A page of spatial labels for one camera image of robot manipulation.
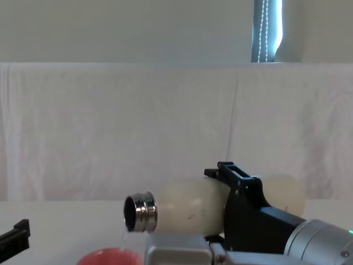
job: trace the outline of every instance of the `bottle opening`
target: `bottle opening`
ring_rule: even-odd
[[[131,197],[127,197],[125,200],[124,219],[127,230],[133,231],[136,225],[136,205]]]
[[[157,205],[151,192],[128,196],[124,204],[128,232],[152,232],[157,226]]]

